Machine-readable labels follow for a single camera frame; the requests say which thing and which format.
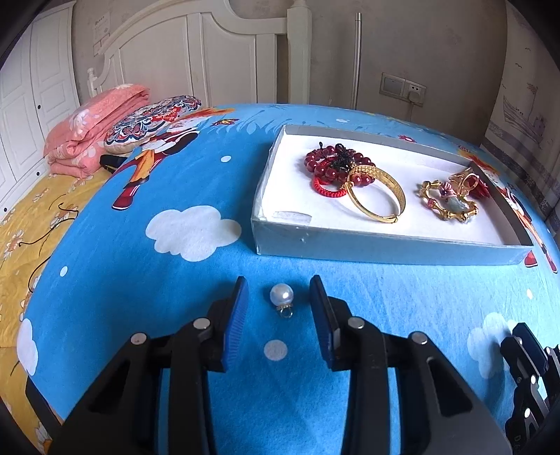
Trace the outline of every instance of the shallow white box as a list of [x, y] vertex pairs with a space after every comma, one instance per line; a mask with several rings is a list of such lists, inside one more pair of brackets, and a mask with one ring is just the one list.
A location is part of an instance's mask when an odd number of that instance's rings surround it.
[[[311, 187], [305, 155], [342, 143], [369, 157], [401, 185], [407, 205], [399, 221], [374, 221], [349, 197], [327, 198]], [[418, 196], [424, 180], [446, 180], [467, 166], [489, 186], [468, 223], [442, 221]], [[360, 201], [379, 215], [396, 213], [393, 194], [380, 182], [356, 188]], [[398, 264], [496, 265], [521, 262], [533, 243], [497, 188], [461, 156], [401, 140], [331, 128], [286, 125], [270, 150], [253, 214], [258, 254]]]

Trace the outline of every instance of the yellow bedsheet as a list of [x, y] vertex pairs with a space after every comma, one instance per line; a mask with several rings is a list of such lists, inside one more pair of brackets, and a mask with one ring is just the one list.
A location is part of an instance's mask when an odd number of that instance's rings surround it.
[[65, 218], [76, 216], [110, 174], [101, 169], [93, 176], [76, 179], [50, 174], [10, 212], [0, 213], [0, 397], [26, 436], [41, 453], [46, 453], [50, 439], [25, 397], [27, 375], [17, 361], [17, 332], [41, 271], [39, 267], [53, 252], [72, 224], [64, 221], [44, 239], [52, 226]]

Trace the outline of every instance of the screw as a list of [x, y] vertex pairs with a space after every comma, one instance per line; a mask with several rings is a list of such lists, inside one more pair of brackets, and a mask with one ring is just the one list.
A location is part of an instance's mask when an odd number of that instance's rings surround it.
[[136, 346], [139, 346], [139, 345], [143, 345], [147, 339], [148, 336], [145, 333], [138, 332], [135, 333], [132, 337], [130, 337], [130, 342]]
[[193, 326], [194, 328], [197, 328], [199, 330], [207, 329], [208, 327], [210, 327], [210, 320], [207, 318], [195, 319], [193, 322]]
[[352, 328], [358, 328], [358, 329], [360, 329], [360, 328], [363, 328], [365, 324], [366, 324], [366, 323], [363, 321], [362, 318], [356, 318], [356, 317], [354, 317], [354, 316], [352, 316], [352, 317], [348, 320], [348, 325], [349, 325], [350, 327], [352, 327]]
[[423, 332], [414, 332], [411, 338], [412, 341], [419, 345], [425, 345], [428, 342], [428, 337]]

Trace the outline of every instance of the headboard panel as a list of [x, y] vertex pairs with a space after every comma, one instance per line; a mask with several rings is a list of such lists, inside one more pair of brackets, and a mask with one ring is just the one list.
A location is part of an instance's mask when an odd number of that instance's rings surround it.
[[310, 22], [305, 0], [288, 18], [259, 20], [236, 16], [228, 0], [161, 0], [105, 43], [101, 75], [88, 70], [90, 95], [134, 82], [149, 87], [154, 101], [187, 94], [203, 106], [274, 103], [276, 38], [287, 34], [290, 102], [308, 103]]

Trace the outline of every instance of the patterned pillow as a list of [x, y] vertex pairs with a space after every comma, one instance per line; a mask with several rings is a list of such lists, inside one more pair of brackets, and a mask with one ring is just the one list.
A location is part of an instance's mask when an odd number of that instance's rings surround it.
[[105, 149], [115, 155], [131, 152], [188, 111], [198, 109], [201, 104], [193, 96], [180, 95], [140, 108], [107, 131]]

